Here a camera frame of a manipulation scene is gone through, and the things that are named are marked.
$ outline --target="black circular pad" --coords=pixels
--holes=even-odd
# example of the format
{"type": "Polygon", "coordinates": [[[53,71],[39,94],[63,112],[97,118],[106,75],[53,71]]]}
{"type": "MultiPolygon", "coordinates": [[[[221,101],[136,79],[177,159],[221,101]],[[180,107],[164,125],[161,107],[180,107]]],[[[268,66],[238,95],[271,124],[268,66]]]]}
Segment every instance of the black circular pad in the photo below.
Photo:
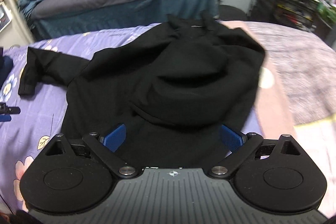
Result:
{"type": "Polygon", "coordinates": [[[279,213],[317,208],[327,188],[326,179],[311,159],[284,154],[243,165],[234,184],[249,204],[279,213]]]}
{"type": "Polygon", "coordinates": [[[274,188],[285,190],[299,186],[303,181],[303,177],[296,170],[286,167],[276,167],[264,173],[264,180],[274,188]]]}
{"type": "Polygon", "coordinates": [[[83,173],[74,168],[58,168],[44,177],[44,183],[54,190],[69,190],[79,185],[82,180],[83,173]]]}
{"type": "Polygon", "coordinates": [[[100,203],[112,187],[107,168],[90,159],[64,155],[39,157],[20,182],[31,208],[48,213],[81,212],[100,203]]]}

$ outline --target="metal pin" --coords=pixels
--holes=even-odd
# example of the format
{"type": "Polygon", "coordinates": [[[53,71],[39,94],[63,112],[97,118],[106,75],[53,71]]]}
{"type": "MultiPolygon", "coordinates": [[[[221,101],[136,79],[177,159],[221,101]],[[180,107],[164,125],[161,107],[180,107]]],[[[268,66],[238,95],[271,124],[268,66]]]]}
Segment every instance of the metal pin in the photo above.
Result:
{"type": "Polygon", "coordinates": [[[224,175],[227,173],[227,168],[224,166],[214,166],[211,168],[211,172],[214,173],[215,175],[224,175]]]}
{"type": "Polygon", "coordinates": [[[134,167],[131,167],[131,166],[124,166],[119,169],[119,173],[125,176],[130,176],[135,173],[135,169],[134,167]]]}

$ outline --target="blue bed sheet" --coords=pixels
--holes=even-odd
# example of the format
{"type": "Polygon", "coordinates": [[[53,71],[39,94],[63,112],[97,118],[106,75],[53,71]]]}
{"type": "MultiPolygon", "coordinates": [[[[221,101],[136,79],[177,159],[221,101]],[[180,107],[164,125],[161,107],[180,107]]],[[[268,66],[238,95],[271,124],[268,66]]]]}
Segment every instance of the blue bed sheet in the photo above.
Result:
{"type": "Polygon", "coordinates": [[[215,0],[135,0],[34,20],[34,26],[40,39],[49,39],[102,29],[147,26],[167,21],[167,14],[198,19],[203,10],[216,15],[215,0]]]}

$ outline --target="flower print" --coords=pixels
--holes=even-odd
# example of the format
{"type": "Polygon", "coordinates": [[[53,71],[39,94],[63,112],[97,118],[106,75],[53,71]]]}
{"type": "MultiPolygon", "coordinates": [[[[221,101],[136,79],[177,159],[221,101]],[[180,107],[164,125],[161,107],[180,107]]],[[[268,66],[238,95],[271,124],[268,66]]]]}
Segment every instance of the flower print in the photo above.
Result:
{"type": "Polygon", "coordinates": [[[13,182],[14,184],[14,193],[16,196],[16,199],[19,201],[22,201],[22,210],[28,212],[28,209],[26,207],[26,202],[23,200],[23,197],[21,195],[20,192],[20,180],[23,176],[23,174],[25,173],[25,171],[28,169],[29,165],[31,165],[31,163],[33,162],[33,157],[32,156],[28,156],[25,160],[25,163],[23,164],[22,161],[18,160],[17,163],[15,164],[15,174],[16,174],[16,178],[13,182]]]}
{"type": "Polygon", "coordinates": [[[19,74],[19,79],[21,79],[21,76],[22,76],[22,73],[23,73],[23,70],[25,69],[25,66],[22,68],[22,70],[20,71],[20,74],[19,74]]]}
{"type": "Polygon", "coordinates": [[[12,90],[16,86],[17,79],[14,75],[11,75],[1,91],[0,102],[7,102],[9,97],[12,95],[12,90]]]}
{"type": "Polygon", "coordinates": [[[57,52],[58,51],[58,47],[52,47],[52,45],[48,45],[47,47],[44,48],[44,50],[57,52]]]}
{"type": "Polygon", "coordinates": [[[270,89],[274,85],[274,76],[272,72],[264,67],[260,68],[259,87],[262,89],[270,89]]]}
{"type": "Polygon", "coordinates": [[[49,139],[50,139],[50,136],[42,136],[39,140],[38,145],[37,145],[37,150],[40,150],[43,147],[45,147],[47,145],[49,139]]]}

